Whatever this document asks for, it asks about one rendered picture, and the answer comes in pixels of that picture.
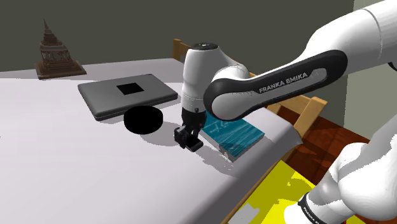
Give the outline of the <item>yellow robot stand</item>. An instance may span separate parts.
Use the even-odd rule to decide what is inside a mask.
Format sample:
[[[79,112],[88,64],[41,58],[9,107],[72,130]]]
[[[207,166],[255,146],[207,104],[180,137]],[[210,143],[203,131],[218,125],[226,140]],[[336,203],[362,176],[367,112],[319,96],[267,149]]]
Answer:
[[[278,163],[227,224],[286,224],[284,210],[313,189],[330,165],[319,159]]]

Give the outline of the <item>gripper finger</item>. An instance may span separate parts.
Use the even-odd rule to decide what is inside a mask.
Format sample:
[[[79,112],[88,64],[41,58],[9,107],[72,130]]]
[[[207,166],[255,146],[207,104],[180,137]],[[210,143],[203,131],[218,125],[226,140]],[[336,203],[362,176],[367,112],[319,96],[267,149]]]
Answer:
[[[186,138],[186,144],[185,146],[191,151],[191,152],[196,152],[199,150],[201,147],[203,147],[203,142],[199,139],[199,133],[195,130],[187,130],[186,131],[187,138]]]
[[[185,148],[190,133],[185,130],[186,126],[182,125],[174,129],[174,140],[180,145],[180,147]]]

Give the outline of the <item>black round disc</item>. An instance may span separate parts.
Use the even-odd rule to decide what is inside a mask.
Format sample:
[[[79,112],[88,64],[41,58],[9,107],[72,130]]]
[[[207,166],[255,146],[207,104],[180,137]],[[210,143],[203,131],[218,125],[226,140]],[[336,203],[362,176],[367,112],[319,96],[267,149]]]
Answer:
[[[163,113],[153,106],[135,106],[128,109],[123,122],[125,128],[139,135],[156,132],[163,124]]]

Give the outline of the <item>grey closed laptop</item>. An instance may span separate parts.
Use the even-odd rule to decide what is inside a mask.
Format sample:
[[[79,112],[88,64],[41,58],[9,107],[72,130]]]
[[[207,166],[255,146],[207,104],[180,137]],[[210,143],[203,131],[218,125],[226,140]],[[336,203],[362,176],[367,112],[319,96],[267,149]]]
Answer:
[[[153,74],[82,83],[78,90],[97,121],[120,116],[134,106],[155,106],[178,98]]]

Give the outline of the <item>teal book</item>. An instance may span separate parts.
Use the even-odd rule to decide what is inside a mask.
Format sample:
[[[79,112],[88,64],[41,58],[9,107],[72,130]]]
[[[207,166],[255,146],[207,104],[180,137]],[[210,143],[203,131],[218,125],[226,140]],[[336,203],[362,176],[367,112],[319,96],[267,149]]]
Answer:
[[[225,122],[213,117],[208,111],[205,115],[205,124],[200,132],[231,162],[236,161],[265,135],[244,119]]]

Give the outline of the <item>brown temple figure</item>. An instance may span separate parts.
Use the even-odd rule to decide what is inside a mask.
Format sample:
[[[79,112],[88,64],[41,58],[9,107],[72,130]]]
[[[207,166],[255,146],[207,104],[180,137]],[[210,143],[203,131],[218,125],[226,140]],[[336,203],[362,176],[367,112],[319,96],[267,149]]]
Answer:
[[[87,74],[82,65],[72,59],[68,48],[58,40],[45,20],[43,23],[43,39],[39,44],[41,61],[35,63],[38,79],[47,80]]]

